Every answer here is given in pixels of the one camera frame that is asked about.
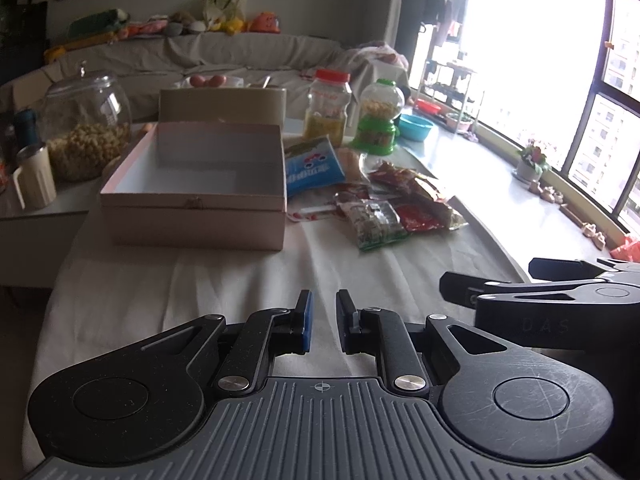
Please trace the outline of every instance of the glass jar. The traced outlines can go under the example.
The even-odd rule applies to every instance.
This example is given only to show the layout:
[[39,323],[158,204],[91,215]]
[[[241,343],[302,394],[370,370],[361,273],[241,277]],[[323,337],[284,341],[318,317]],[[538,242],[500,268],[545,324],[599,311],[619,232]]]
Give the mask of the glass jar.
[[378,79],[360,97],[360,121],[351,146],[374,155],[388,155],[396,145],[394,119],[402,113],[404,95],[389,79]]
[[305,114],[303,137],[329,136],[334,148],[342,144],[347,124],[347,107],[351,102],[351,76],[319,68],[309,88],[309,106]]
[[129,100],[110,72],[86,73],[52,85],[39,120],[54,175],[78,182],[101,175],[130,138]]

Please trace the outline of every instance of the red bowl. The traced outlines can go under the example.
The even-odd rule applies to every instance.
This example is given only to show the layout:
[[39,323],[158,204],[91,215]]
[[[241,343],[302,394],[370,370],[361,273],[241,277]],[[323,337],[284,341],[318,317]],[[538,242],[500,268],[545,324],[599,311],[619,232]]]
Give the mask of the red bowl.
[[442,108],[439,107],[438,105],[428,103],[424,99],[418,99],[415,102],[415,105],[418,107],[418,110],[420,110],[425,114],[430,114],[430,115],[437,115],[440,113],[440,110],[442,110]]

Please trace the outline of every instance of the orange stuffed toy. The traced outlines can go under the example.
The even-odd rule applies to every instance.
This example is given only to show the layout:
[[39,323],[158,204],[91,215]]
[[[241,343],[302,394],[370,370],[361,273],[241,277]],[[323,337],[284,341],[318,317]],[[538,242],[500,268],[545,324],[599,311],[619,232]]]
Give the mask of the orange stuffed toy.
[[280,19],[273,12],[262,12],[251,22],[248,31],[280,34]]

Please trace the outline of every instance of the bright sky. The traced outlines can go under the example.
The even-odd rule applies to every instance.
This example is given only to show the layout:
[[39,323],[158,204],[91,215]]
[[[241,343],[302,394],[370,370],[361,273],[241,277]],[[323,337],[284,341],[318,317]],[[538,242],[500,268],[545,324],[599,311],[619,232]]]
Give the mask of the bright sky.
[[492,108],[568,151],[593,78],[605,0],[469,0],[462,50]]

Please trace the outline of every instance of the flower pot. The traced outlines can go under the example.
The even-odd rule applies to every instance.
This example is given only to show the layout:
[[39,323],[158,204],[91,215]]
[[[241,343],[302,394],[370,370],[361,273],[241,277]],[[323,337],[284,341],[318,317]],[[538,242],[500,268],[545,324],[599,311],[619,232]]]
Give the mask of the flower pot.
[[516,167],[516,176],[524,182],[536,182],[540,179],[542,173],[538,173],[536,168],[532,168],[529,164],[521,160]]
[[[446,119],[447,119],[447,128],[449,130],[455,131],[456,125],[458,124],[458,114],[455,112],[450,112],[446,115]],[[473,123],[474,123],[473,121],[465,121],[464,119],[462,119],[460,121],[460,126],[458,127],[458,131],[456,133],[464,134],[468,132],[469,128]]]

